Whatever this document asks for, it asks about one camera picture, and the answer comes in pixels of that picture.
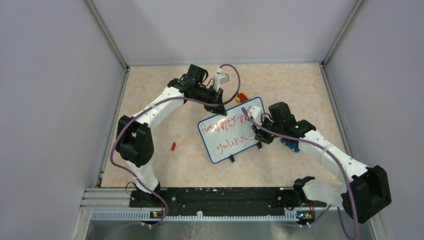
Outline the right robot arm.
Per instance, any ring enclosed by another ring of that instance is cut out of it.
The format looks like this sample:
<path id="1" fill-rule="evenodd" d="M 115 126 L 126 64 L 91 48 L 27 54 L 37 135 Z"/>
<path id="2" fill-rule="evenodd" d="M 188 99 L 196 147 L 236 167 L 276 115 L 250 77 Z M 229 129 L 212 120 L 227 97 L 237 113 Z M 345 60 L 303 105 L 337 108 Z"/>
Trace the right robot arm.
<path id="1" fill-rule="evenodd" d="M 293 145 L 330 171 L 339 183 L 321 181 L 312 176 L 294 182 L 293 200 L 299 206 L 311 201 L 343 209 L 353 220 L 364 224 L 392 203 L 387 172 L 379 165 L 370 167 L 340 150 L 309 121 L 296 120 L 285 102 L 277 102 L 265 113 L 250 106 L 245 113 L 252 122 L 257 141 L 270 144 L 280 138 Z"/>

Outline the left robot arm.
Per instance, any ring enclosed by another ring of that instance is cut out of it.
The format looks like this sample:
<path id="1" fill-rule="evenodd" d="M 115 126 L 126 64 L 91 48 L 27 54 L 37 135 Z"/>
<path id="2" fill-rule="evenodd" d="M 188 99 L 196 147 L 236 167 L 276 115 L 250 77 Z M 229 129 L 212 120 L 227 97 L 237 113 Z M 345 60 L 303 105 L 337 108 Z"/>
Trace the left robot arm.
<path id="1" fill-rule="evenodd" d="M 190 65 L 187 73 L 172 79 L 150 105 L 132 116 L 123 115 L 118 121 L 115 150 L 126 161 L 135 174 L 137 183 L 135 193 L 149 207 L 160 202 L 160 183 L 150 163 L 154 154 L 152 132 L 175 109 L 188 99 L 205 103 L 206 111 L 226 116 L 221 84 L 230 80 L 221 68 L 212 78 L 212 85 L 203 81 L 208 71 L 196 65 Z"/>

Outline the metal whiteboard stand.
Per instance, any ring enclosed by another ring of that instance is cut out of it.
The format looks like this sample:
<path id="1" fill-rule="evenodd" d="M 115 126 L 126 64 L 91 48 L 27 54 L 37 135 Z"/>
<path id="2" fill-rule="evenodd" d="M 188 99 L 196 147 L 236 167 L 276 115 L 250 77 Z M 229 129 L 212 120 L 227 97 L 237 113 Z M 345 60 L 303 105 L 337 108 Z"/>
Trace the metal whiteboard stand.
<path id="1" fill-rule="evenodd" d="M 231 154 L 228 159 L 231 163 L 234 163 L 236 161 L 236 156 L 240 155 L 240 154 L 247 154 L 247 153 L 251 153 L 254 149 L 260 150 L 263 148 L 263 144 L 262 142 L 257 142 L 255 145 L 252 145 L 246 149 L 244 149 L 243 151 L 240 151 L 236 154 Z"/>

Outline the left aluminium frame post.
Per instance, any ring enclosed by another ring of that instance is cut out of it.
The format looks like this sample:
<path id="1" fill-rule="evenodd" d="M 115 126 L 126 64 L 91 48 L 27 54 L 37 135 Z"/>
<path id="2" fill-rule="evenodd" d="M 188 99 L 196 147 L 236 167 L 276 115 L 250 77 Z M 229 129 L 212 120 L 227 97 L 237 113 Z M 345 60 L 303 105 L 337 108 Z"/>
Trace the left aluminium frame post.
<path id="1" fill-rule="evenodd" d="M 109 31 L 109 28 L 107 27 L 105 21 L 103 20 L 101 13 L 99 12 L 97 6 L 95 5 L 93 0 L 84 0 L 83 1 L 89 10 L 90 14 L 93 17 L 94 22 L 96 23 L 97 27 L 99 28 L 99 31 L 101 35 L 103 36 L 106 44 L 108 45 L 110 51 L 118 61 L 119 65 L 124 69 L 125 72 L 128 71 L 129 65 L 125 61 L 121 51 L 119 50 L 111 32 Z"/>

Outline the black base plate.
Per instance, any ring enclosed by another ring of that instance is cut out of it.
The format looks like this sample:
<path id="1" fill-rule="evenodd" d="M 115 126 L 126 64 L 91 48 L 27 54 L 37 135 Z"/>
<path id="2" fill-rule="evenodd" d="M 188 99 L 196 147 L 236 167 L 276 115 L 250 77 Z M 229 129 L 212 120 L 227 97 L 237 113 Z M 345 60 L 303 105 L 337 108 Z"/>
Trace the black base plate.
<path id="1" fill-rule="evenodd" d="M 160 218 L 283 216 L 297 208 L 326 207 L 326 203 L 301 198 L 291 187 L 168 187 L 156 195 L 135 189 L 130 193 L 131 208 L 152 209 Z"/>

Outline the blue framed whiteboard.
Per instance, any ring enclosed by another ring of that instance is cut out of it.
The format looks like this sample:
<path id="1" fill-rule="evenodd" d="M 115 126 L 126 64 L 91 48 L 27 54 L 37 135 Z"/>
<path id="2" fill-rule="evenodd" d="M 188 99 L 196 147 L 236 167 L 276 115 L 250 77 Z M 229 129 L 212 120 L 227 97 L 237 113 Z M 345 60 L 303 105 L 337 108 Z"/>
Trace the blue framed whiteboard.
<path id="1" fill-rule="evenodd" d="M 234 156 L 260 142 L 255 139 L 253 124 L 242 112 L 253 108 L 260 117 L 264 112 L 264 103 L 259 96 L 240 103 L 227 110 L 227 115 L 213 115 L 197 124 L 201 139 L 211 163 L 217 164 L 226 159 L 234 160 Z"/>

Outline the aluminium frame post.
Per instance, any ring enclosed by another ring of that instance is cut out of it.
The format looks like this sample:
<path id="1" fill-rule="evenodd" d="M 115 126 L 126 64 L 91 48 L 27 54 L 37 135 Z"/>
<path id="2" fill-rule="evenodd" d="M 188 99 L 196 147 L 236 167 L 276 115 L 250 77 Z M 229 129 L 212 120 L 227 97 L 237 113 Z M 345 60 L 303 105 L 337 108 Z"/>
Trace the aluminium frame post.
<path id="1" fill-rule="evenodd" d="M 337 50 L 341 46 L 342 42 L 344 41 L 345 37 L 347 36 L 350 28 L 354 24 L 354 21 L 356 20 L 358 14 L 364 7 L 364 5 L 367 3 L 367 0 L 356 0 L 354 2 L 354 5 L 347 15 L 343 25 L 341 26 L 336 38 L 334 39 L 333 43 L 330 46 L 330 49 L 328 50 L 327 54 L 325 55 L 324 60 L 321 62 L 322 68 L 325 69 L 328 67 L 332 59 L 334 58 Z"/>
<path id="2" fill-rule="evenodd" d="M 109 31 L 109 28 L 107 27 L 105 21 L 103 20 L 101 13 L 99 12 L 97 6 L 95 5 L 93 0 L 84 0 L 83 1 L 89 10 L 90 14 L 93 17 L 94 22 L 96 23 L 97 27 L 99 28 L 99 31 L 101 35 L 103 36 L 106 44 L 108 45 L 110 51 L 118 61 L 119 65 L 124 69 L 125 72 L 128 71 L 129 65 L 125 61 L 121 51 L 119 50 L 111 32 Z"/>

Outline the blue toy car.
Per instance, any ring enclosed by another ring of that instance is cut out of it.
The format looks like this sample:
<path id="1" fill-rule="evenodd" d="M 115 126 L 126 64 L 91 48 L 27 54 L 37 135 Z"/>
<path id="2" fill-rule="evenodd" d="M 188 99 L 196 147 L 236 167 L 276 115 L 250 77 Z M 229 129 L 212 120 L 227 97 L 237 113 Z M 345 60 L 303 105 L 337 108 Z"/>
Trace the blue toy car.
<path id="1" fill-rule="evenodd" d="M 292 140 L 281 138 L 280 141 L 284 146 L 290 148 L 293 152 L 298 153 L 300 151 L 296 143 Z"/>

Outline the colourful toy brick vehicle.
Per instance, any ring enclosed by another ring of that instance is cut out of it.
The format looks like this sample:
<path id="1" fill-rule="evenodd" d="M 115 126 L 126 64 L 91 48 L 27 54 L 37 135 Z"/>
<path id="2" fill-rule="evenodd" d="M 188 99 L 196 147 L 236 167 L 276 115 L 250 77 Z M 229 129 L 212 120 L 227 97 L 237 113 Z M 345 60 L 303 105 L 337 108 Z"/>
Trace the colourful toy brick vehicle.
<path id="1" fill-rule="evenodd" d="M 237 97 L 235 98 L 237 103 L 244 103 L 247 102 L 249 100 L 249 98 L 247 97 L 247 95 L 243 92 L 238 93 Z"/>

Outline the right aluminium frame post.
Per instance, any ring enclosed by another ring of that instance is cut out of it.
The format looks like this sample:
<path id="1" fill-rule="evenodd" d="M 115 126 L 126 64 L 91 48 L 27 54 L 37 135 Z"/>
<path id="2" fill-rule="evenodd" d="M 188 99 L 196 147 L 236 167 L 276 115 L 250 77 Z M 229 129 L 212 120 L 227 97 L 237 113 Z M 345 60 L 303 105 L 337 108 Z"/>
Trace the right aluminium frame post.
<path id="1" fill-rule="evenodd" d="M 330 46 L 330 49 L 328 50 L 327 54 L 325 55 L 324 60 L 321 62 L 322 68 L 325 69 L 328 67 L 332 59 L 334 58 L 337 50 L 341 46 L 342 42 L 344 41 L 345 37 L 347 36 L 350 28 L 354 24 L 354 21 L 356 20 L 358 14 L 364 7 L 364 5 L 367 3 L 367 0 L 356 0 L 354 2 L 354 5 L 347 15 L 343 25 L 341 26 L 336 38 L 334 39 L 333 43 Z"/>

